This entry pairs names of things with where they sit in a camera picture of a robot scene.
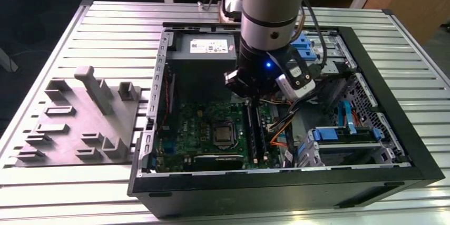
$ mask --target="white table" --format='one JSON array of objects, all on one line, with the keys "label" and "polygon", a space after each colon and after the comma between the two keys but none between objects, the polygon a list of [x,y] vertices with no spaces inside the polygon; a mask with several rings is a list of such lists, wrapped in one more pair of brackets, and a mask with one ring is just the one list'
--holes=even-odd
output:
[{"label": "white table", "polygon": [[[320,25],[351,26],[447,179],[403,191],[363,208],[191,218],[194,224],[449,224],[450,81],[394,16],[379,10],[315,8]],[[194,4],[84,2],[0,140],[0,221],[11,224],[158,222],[127,196],[131,165],[16,168],[23,131],[33,129],[52,77],[71,85],[79,65],[92,65],[109,86],[132,81],[148,99],[162,23],[215,22]],[[147,103],[136,115],[144,127]]]}]

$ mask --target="blue drive bracket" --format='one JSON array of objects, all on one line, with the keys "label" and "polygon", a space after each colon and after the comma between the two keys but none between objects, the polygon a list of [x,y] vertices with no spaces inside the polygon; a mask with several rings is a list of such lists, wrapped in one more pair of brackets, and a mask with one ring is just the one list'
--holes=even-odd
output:
[{"label": "blue drive bracket", "polygon": [[316,54],[314,53],[311,48],[311,41],[304,36],[304,33],[300,33],[296,40],[291,44],[304,61],[316,60]]},{"label": "blue drive bracket", "polygon": [[351,115],[351,106],[347,100],[343,100],[339,102],[339,106],[338,106],[338,124],[339,126],[343,126],[343,114],[342,111],[346,112],[346,122],[349,125],[349,129],[350,129],[350,134],[357,134],[357,129],[354,127],[354,123],[353,123],[353,115]]}]

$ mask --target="sticker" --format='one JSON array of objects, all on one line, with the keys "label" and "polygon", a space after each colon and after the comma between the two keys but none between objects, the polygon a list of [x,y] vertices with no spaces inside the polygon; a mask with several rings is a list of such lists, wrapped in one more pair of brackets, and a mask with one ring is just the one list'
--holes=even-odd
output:
[{"label": "sticker", "polygon": [[286,150],[286,152],[284,152],[284,157],[288,159],[288,161],[292,163],[292,158],[294,158],[294,156],[292,156],[292,154],[288,152],[288,150]]},{"label": "sticker", "polygon": [[227,53],[227,40],[191,40],[191,53]]},{"label": "sticker", "polygon": [[288,70],[292,77],[298,77],[302,74],[302,70],[299,68],[299,66],[295,66],[292,69]]}]

